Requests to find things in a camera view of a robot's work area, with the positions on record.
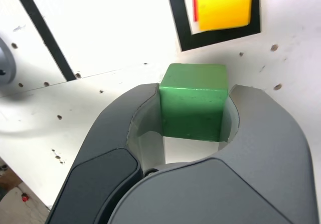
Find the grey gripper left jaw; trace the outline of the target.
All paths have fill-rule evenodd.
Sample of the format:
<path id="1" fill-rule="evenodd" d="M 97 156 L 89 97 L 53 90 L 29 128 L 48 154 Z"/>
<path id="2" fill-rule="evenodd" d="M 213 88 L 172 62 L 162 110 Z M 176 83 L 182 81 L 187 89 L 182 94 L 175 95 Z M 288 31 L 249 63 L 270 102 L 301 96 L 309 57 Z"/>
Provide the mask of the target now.
<path id="1" fill-rule="evenodd" d="M 90 128 L 47 223 L 108 223 L 121 198 L 165 163 L 159 85 L 139 85 L 109 104 Z"/>

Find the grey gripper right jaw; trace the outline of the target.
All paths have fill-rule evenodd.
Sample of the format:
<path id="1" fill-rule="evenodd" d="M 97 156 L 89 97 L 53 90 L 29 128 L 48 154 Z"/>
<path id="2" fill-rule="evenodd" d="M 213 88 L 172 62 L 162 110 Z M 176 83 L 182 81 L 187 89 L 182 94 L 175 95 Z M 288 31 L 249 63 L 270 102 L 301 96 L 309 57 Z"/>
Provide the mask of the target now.
<path id="1" fill-rule="evenodd" d="M 313 223 L 314 176 L 306 137 L 264 91 L 227 99 L 228 144 L 156 172 L 120 200 L 110 223 Z"/>

